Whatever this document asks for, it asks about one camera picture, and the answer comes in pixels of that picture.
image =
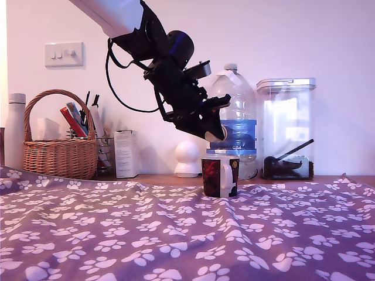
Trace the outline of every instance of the mug handle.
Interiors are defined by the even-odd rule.
[[[232,168],[227,164],[223,164],[220,170],[220,197],[229,197],[233,187]]]

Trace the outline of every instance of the wicker basket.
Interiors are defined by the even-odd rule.
[[[87,139],[32,140],[30,112],[41,98],[52,94],[66,95],[79,103],[88,119]],[[95,175],[98,157],[94,122],[90,111],[78,96],[65,90],[40,93],[26,107],[24,125],[24,170],[83,180],[89,180]]]

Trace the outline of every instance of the container lid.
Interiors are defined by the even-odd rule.
[[[227,63],[227,64],[224,66],[224,69],[225,69],[225,70],[231,70],[231,69],[238,70],[238,65],[237,65],[237,63]]]
[[[10,104],[26,104],[26,95],[19,92],[13,92],[8,95],[8,100]]]
[[[261,94],[277,94],[280,91],[312,91],[315,88],[315,78],[275,78],[257,83],[257,91]]]

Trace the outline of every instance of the red book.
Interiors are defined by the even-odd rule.
[[[71,128],[76,132],[77,136],[79,138],[86,138],[86,133],[82,130],[81,126],[78,125],[76,120],[73,119],[73,117],[70,115],[68,109],[66,107],[60,109],[61,113],[64,115],[66,121],[68,121]]]

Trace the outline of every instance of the basket handle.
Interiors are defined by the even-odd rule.
[[[70,97],[74,99],[76,102],[79,103],[79,105],[82,107],[84,113],[87,116],[88,120],[88,139],[95,139],[95,130],[94,130],[94,121],[93,117],[91,116],[90,110],[88,110],[86,104],[77,96],[74,95],[72,92],[65,91],[65,90],[59,90],[59,89],[53,89],[53,90],[47,90],[40,94],[38,94],[35,98],[29,102],[28,106],[25,109],[25,119],[23,120],[23,124],[25,126],[25,142],[31,142],[31,128],[30,128],[30,113],[33,109],[34,105],[43,97],[47,95],[53,95],[53,94],[60,94],[60,95],[66,95],[67,97]]]

